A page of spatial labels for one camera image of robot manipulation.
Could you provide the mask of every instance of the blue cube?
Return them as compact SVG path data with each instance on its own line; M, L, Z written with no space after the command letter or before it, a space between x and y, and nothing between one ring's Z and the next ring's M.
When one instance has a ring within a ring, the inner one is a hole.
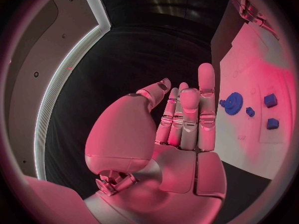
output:
M274 118L268 119L267 129L276 129L279 127L279 121Z
M264 97L264 103L268 108L271 108L273 106L277 105L277 99L274 94L268 95Z

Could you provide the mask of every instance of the led light strip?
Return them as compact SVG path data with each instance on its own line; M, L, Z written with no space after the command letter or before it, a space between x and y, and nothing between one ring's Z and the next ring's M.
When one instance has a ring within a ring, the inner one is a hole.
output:
M63 59L46 89L39 107L34 134L34 162L39 180L46 180L45 140L57 97L72 70L102 35L99 25L85 35Z

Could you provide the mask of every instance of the blue object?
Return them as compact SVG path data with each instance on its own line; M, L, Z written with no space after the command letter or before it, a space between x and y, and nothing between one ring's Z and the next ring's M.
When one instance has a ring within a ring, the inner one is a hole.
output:
M219 104L220 104L222 107L225 107L225 101L224 101L224 100L221 100L221 101L219 102Z
M242 105L243 97L239 93L234 92L225 101L225 112L229 115L235 115L241 110Z
M251 107L247 107L246 114L248 114L250 117L253 117L255 115L255 112Z
M274 118L268 119L267 129L275 129L279 127L279 121Z
M268 95L264 97L264 103L268 108L271 108L273 106L277 105L277 99L274 94Z

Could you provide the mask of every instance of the blue gear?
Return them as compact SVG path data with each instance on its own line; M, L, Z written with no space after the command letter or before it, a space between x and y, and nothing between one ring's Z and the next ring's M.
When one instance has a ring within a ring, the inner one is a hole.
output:
M225 101L225 112L229 115L237 114L243 105L243 97L237 93L232 93Z

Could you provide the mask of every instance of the robotic hand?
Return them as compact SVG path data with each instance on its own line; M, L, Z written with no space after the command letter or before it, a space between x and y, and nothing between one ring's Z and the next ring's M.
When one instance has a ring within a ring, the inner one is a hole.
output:
M150 111L170 90L168 78L128 94L110 105L94 124L85 147L88 168L100 175L98 187L111 196L136 182L132 175L145 168L155 144L182 150L214 150L214 69L198 68L199 90L181 83L173 88L156 132Z

